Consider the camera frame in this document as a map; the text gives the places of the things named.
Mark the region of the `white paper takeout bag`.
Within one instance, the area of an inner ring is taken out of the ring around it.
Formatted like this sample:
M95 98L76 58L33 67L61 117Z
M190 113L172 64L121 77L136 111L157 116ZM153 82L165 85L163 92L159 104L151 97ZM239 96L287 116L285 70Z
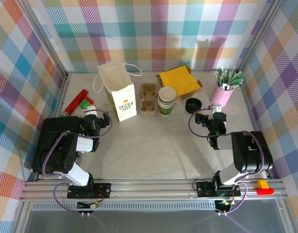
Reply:
M130 76L142 76L142 70L133 64L114 60L103 65L98 65L98 78L102 81L99 90L95 93L105 91L107 99L117 114L120 122L137 114L135 87Z

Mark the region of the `pink cylindrical holder cup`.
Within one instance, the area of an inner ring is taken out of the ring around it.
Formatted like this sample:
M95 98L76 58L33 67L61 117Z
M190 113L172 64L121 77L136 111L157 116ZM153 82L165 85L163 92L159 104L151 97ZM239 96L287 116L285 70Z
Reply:
M212 94L209 98L211 104L220 104L221 107L225 107L229 98L231 97L234 89L223 90L218 84L215 84Z

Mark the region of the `red dotted cylinder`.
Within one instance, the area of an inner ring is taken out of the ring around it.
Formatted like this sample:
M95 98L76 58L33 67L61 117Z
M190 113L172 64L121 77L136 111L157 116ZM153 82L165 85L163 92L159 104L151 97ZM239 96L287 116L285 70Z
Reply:
M62 115L67 117L70 116L87 95L88 95L88 91L86 89L82 89L81 92L73 99L73 101L62 112Z

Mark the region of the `nested white green paper cups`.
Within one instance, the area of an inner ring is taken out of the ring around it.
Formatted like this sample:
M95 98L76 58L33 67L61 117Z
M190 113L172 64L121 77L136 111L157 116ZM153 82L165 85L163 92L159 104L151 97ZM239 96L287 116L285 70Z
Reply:
M158 98L159 112L164 116L168 116L171 113L174 104L175 100L171 102L165 102Z

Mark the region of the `green white wrapped straws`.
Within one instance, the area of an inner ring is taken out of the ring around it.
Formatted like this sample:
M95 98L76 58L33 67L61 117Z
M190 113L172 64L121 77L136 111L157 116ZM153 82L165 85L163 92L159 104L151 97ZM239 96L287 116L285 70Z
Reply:
M241 86L245 77L243 72L236 70L236 67L233 69L220 67L216 70L215 76L218 87L225 91L230 91Z

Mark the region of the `small black connector board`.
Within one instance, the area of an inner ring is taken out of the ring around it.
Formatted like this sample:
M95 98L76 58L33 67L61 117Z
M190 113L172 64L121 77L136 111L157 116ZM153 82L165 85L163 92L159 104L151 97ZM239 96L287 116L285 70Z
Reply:
M77 202L77 208L78 209L97 209L100 207L100 203L98 201L95 202Z
M231 210L231 200L215 200L215 208L217 212L228 212Z

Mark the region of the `red and yellow block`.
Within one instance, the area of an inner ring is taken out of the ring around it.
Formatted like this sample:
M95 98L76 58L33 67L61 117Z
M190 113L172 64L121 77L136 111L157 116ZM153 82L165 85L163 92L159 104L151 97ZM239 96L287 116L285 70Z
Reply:
M271 188L266 180L257 181L256 186L258 195L272 195L274 193L274 189Z

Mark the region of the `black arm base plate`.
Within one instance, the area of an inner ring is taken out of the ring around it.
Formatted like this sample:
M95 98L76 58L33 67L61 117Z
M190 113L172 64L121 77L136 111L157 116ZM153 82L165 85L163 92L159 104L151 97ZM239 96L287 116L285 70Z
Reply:
M199 198L207 197L240 197L241 191L238 185L221 185L213 182L197 182L197 195Z
M88 186L68 187L68 199L108 199L111 192L111 183L93 183Z

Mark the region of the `aluminium mounting rail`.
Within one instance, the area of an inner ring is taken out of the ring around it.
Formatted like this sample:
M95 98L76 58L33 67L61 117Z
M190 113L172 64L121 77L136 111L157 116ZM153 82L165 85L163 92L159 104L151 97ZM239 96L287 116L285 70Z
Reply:
M61 183L59 179L40 179L37 182L27 182L20 197L20 201L53 201L53 189ZM104 179L97 183L110 183L110 196L106 201L154 201L154 200L197 200L197 191L192 188L193 179ZM257 194L257 179L244 179L240 183L240 191L248 191L246 200L280 199L286 198L282 180L268 179L269 186L274 189L271 195Z

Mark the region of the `aluminium frame post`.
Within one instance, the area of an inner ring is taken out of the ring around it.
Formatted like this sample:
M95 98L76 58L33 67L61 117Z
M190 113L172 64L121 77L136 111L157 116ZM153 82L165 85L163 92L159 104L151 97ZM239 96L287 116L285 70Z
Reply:
M247 67L282 3L283 0L267 0L265 3L238 60L239 71Z
M49 57L52 59L53 64L55 65L59 74L64 78L64 80L66 80L68 77L68 73L64 69L60 59L58 58L56 51L54 50L52 44L50 43L49 38L47 37L45 31L43 30L43 27L39 23L32 7L29 4L29 1L28 0L16 0L16 2L19 5L19 7L21 8L21 10L23 11L24 15L27 17L27 20L31 24L33 30L35 31L35 34L39 38L41 44L44 46Z

